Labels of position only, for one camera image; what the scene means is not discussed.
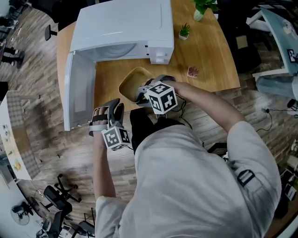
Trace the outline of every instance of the white t-shirt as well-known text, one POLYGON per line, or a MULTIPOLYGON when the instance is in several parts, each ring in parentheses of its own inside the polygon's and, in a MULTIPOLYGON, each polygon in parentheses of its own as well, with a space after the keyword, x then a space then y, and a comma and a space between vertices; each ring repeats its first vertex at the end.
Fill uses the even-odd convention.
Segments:
POLYGON ((135 152, 132 200, 97 199, 96 237, 263 237, 281 194, 274 157, 244 121, 231 128, 227 147, 233 166, 208 153, 186 126, 148 136, 135 152), (245 170, 255 177, 242 186, 237 177, 245 170))

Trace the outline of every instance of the fan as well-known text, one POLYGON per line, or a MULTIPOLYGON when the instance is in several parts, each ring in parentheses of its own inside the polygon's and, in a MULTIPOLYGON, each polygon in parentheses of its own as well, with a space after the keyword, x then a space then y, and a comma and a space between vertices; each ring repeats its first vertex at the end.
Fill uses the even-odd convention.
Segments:
POLYGON ((29 213, 33 215, 31 208, 25 202, 22 202, 21 205, 13 206, 10 211, 14 221, 20 225, 27 225, 29 223, 29 213))

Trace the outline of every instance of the strap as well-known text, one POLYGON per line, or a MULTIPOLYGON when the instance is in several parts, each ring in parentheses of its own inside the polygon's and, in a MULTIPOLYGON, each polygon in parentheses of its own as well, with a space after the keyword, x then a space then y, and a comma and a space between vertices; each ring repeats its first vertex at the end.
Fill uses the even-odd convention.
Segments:
POLYGON ((97 115, 97 116, 94 116, 92 118, 92 122, 95 122, 95 121, 103 121, 103 120, 108 120, 108 115, 107 114, 104 114, 104 115, 97 115))
POLYGON ((241 184, 241 186, 244 187, 254 177, 255 177, 255 174, 251 170, 247 169, 239 173, 237 180, 241 184))
POLYGON ((107 124, 104 125, 94 125, 94 126, 89 126, 89 131, 90 132, 101 132, 103 130, 106 130, 108 128, 107 124))

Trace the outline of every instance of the cable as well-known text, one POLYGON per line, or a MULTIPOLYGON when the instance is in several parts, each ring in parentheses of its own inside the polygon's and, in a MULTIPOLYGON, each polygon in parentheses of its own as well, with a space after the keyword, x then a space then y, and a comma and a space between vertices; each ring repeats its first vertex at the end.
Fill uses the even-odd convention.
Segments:
POLYGON ((270 116, 270 118, 271 118, 271 125, 270 125, 270 127, 269 127, 268 130, 263 129, 263 128, 260 128, 260 129, 257 130, 257 132, 260 131, 260 130, 263 130, 263 131, 268 132, 268 131, 272 128, 272 125, 273 125, 272 116, 271 116, 270 112, 266 112, 266 113, 269 114, 269 116, 270 116))
POLYGON ((298 101, 296 102, 296 107, 295 106, 291 106, 291 110, 288 110, 288 109, 282 109, 282 110, 279 110, 279 109, 267 109, 269 111, 277 111, 277 112, 293 112, 293 111, 297 111, 298 110, 298 101))
POLYGON ((185 112, 185 106, 186 106, 186 100, 184 99, 184 98, 182 98, 182 97, 180 97, 182 100, 183 100, 183 103, 181 104, 181 107, 180 107, 180 109, 179 110, 177 110, 177 111, 175 111, 175 110, 171 110, 171 111, 173 111, 173 112, 179 112, 179 111, 181 111, 181 115, 179 116, 179 118, 181 118, 183 121, 185 121, 189 126, 190 126, 190 128, 192 129, 192 126, 191 126, 191 124, 186 120, 186 119, 184 119, 184 117, 183 117, 183 115, 184 115, 184 112, 185 112))

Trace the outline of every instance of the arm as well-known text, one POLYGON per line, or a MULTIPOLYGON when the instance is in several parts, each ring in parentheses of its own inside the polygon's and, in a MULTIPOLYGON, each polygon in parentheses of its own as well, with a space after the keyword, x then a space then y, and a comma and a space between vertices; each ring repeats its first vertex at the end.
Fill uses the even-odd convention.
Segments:
MULTIPOLYGON (((104 114, 104 108, 100 108, 100 110, 95 112, 95 115, 98 114, 104 114)), ((106 121, 94 122, 94 125, 96 123, 100 125, 105 124, 106 121)), ((93 132, 93 134, 93 186, 95 199, 98 199, 100 196, 115 198, 116 192, 108 166, 106 144, 101 132, 93 132)))
POLYGON ((188 83, 174 81, 165 81, 164 83, 174 87, 176 93, 181 97, 197 104, 226 132, 229 132, 237 122, 245 121, 244 116, 236 108, 213 93, 188 83))

